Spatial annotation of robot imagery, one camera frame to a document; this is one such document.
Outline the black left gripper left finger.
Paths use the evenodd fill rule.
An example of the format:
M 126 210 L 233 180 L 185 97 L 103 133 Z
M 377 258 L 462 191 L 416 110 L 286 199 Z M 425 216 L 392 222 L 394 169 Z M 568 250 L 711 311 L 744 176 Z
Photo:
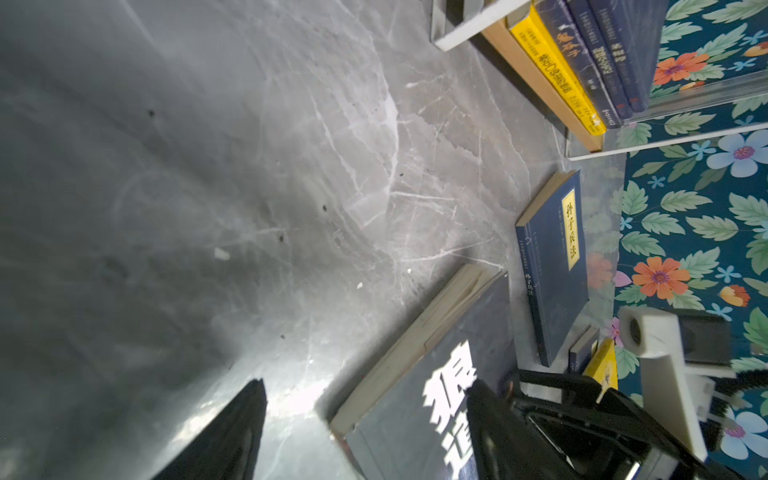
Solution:
M 154 478 L 251 479 L 257 463 L 266 408 L 264 382 L 248 382 Z

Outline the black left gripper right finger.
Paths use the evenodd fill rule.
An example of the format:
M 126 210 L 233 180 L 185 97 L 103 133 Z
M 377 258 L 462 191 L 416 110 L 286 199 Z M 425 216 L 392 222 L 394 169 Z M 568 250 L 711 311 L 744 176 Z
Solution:
M 518 412 L 481 381 L 467 390 L 467 417 L 479 479 L 574 479 L 573 469 Z

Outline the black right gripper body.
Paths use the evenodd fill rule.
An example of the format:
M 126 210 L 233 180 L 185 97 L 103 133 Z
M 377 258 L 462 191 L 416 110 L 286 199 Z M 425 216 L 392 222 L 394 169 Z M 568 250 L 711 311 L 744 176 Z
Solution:
M 737 479 L 698 459 L 658 421 L 589 377 L 515 370 L 506 378 L 517 479 Z

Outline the black wolf cover book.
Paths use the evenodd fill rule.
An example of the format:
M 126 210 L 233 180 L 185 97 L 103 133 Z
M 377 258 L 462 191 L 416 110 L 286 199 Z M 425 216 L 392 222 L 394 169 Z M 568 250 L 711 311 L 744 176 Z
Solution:
M 475 479 L 466 395 L 516 366 L 507 273 L 459 268 L 339 407 L 330 429 L 364 479 Z

